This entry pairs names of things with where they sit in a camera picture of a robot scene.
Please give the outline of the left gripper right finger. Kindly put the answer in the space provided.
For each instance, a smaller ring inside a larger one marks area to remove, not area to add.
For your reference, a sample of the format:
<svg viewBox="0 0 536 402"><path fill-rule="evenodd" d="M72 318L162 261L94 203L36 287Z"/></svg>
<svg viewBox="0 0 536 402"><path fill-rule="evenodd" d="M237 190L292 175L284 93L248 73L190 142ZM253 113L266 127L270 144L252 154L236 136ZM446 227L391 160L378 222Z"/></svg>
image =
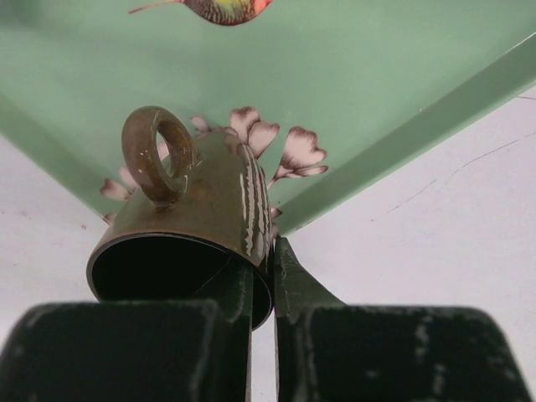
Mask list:
<svg viewBox="0 0 536 402"><path fill-rule="evenodd" d="M346 305L278 237L280 401L528 401L501 328L468 307Z"/></svg>

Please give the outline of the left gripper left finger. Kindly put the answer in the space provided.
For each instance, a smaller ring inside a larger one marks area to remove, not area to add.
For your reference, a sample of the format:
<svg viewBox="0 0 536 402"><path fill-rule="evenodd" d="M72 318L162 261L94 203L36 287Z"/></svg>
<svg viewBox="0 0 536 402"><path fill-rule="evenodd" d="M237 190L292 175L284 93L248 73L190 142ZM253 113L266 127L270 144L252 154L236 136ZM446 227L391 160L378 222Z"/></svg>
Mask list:
<svg viewBox="0 0 536 402"><path fill-rule="evenodd" d="M253 273L232 265L190 300L27 310L1 353L4 401L247 401Z"/></svg>

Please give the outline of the brown mug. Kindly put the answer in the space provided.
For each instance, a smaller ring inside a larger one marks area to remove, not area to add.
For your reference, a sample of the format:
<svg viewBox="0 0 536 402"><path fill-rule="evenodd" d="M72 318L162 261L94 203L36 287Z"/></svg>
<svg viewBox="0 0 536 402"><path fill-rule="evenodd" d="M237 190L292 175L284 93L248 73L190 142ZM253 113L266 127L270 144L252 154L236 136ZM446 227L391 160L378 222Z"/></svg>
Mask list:
<svg viewBox="0 0 536 402"><path fill-rule="evenodd" d="M192 137L159 106L121 132L135 188L92 252L86 278L102 302L179 300L232 265L253 272L253 327L273 307L272 223L262 168L229 129Z"/></svg>

